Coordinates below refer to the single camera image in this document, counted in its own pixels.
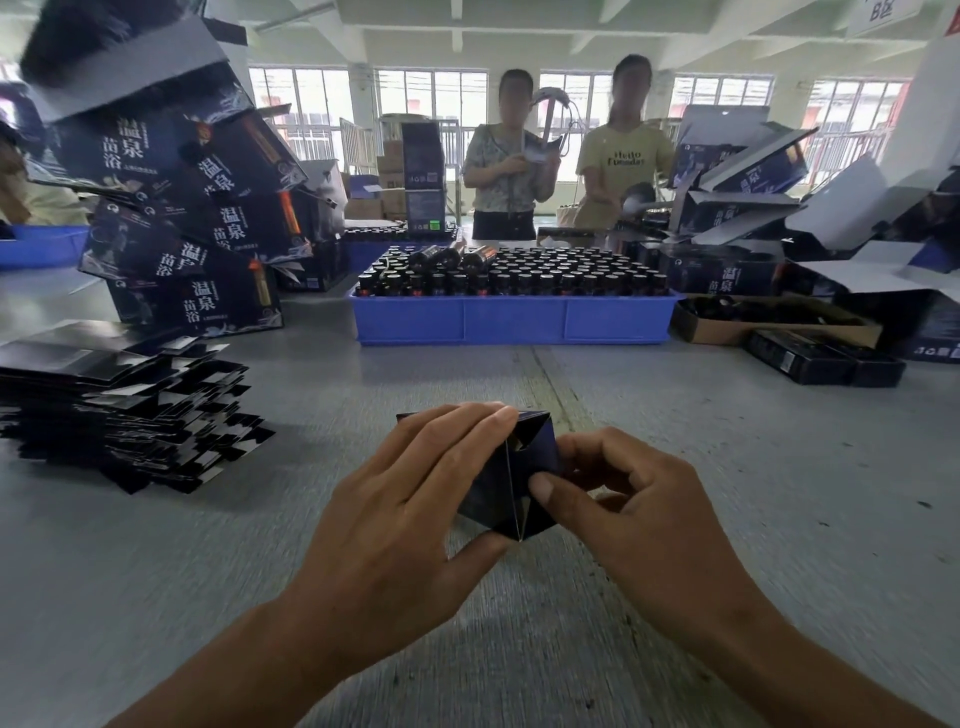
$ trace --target window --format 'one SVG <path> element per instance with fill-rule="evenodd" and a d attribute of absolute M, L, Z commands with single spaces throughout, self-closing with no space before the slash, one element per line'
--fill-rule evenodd
<path fill-rule="evenodd" d="M 678 76 L 673 82 L 670 116 L 684 115 L 690 104 L 763 107 L 770 103 L 774 80 L 750 76 Z"/>
<path fill-rule="evenodd" d="M 463 166 L 474 130 L 487 123 L 487 74 L 483 71 L 376 72 L 380 114 L 418 113 L 441 122 L 447 164 Z M 452 166 L 448 182 L 456 180 Z"/>
<path fill-rule="evenodd" d="M 353 121 L 347 71 L 328 68 L 250 69 L 258 107 L 290 104 L 274 126 L 300 159 L 331 159 L 344 166 L 340 120 Z"/>
<path fill-rule="evenodd" d="M 541 73 L 540 88 L 562 88 L 570 97 L 572 114 L 560 106 L 554 107 L 554 118 L 550 128 L 556 132 L 568 134 L 564 145 L 564 156 L 560 162 L 558 182 L 577 181 L 577 159 L 587 130 L 596 129 L 607 123 L 610 116 L 611 89 L 613 76 L 609 73 Z M 540 104 L 537 112 L 537 131 L 540 136 L 546 132 L 547 102 Z"/>
<path fill-rule="evenodd" d="M 857 159 L 883 155 L 910 83 L 827 79 L 813 85 L 804 127 L 820 127 L 804 150 L 805 183 L 819 186 Z"/>

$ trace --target finger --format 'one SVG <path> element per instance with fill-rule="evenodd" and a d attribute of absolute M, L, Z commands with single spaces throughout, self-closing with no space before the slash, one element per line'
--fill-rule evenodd
<path fill-rule="evenodd" d="M 438 598 L 447 618 L 453 617 L 477 584 L 516 542 L 493 531 L 477 536 L 460 549 L 440 572 Z"/>
<path fill-rule="evenodd" d="M 414 438 L 420 434 L 423 427 L 442 417 L 457 408 L 456 404 L 444 404 L 433 409 L 425 409 L 416 415 L 410 415 L 400 420 L 387 438 L 383 441 L 376 452 L 367 460 L 360 470 L 367 475 L 379 475 L 396 462 L 396 459 L 403 453 Z"/>
<path fill-rule="evenodd" d="M 607 466 L 626 473 L 637 491 L 653 485 L 663 459 L 669 457 L 616 427 L 563 435 L 557 438 L 557 447 L 564 461 L 579 470 Z"/>
<path fill-rule="evenodd" d="M 470 402 L 430 420 L 384 473 L 386 481 L 401 500 L 406 500 L 416 492 L 446 452 L 501 408 L 503 405 L 499 402 Z"/>
<path fill-rule="evenodd" d="M 437 461 L 423 485 L 410 498 L 410 507 L 426 514 L 446 533 L 474 478 L 493 451 L 514 431 L 517 417 L 519 412 L 513 407 L 503 407 L 478 423 Z"/>
<path fill-rule="evenodd" d="M 604 509 L 596 500 L 568 480 L 549 473 L 530 478 L 530 494 L 553 520 L 580 539 L 594 555 L 619 525 L 620 517 Z"/>

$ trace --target white ceiling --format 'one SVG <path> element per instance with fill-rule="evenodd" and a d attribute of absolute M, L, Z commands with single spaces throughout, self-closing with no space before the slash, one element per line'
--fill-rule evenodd
<path fill-rule="evenodd" d="M 532 69 L 610 68 L 643 53 L 658 69 L 910 75 L 944 0 L 915 17 L 846 38 L 863 0 L 338 0 L 336 8 L 254 40 L 258 62 Z M 255 28 L 321 0 L 235 0 Z M 33 0 L 0 0 L 0 56 L 15 58 Z"/>

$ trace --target blue plastic tray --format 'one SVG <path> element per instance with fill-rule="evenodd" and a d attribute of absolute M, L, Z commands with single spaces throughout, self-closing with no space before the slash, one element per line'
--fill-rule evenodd
<path fill-rule="evenodd" d="M 364 346 L 659 344 L 679 296 L 348 295 Z"/>
<path fill-rule="evenodd" d="M 16 240 L 0 240 L 0 269 L 76 266 L 84 251 L 86 227 L 14 225 Z"/>

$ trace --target right hand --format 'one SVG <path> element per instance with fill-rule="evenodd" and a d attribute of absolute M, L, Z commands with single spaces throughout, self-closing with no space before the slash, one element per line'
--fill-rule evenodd
<path fill-rule="evenodd" d="M 502 175 L 522 175 L 530 169 L 530 162 L 524 155 L 513 155 L 501 161 L 499 169 Z"/>
<path fill-rule="evenodd" d="M 782 617 L 743 568 L 693 467 L 614 427 L 557 439 L 569 480 L 531 494 L 577 536 L 640 614 L 697 654 Z M 594 499 L 601 486 L 614 491 Z"/>

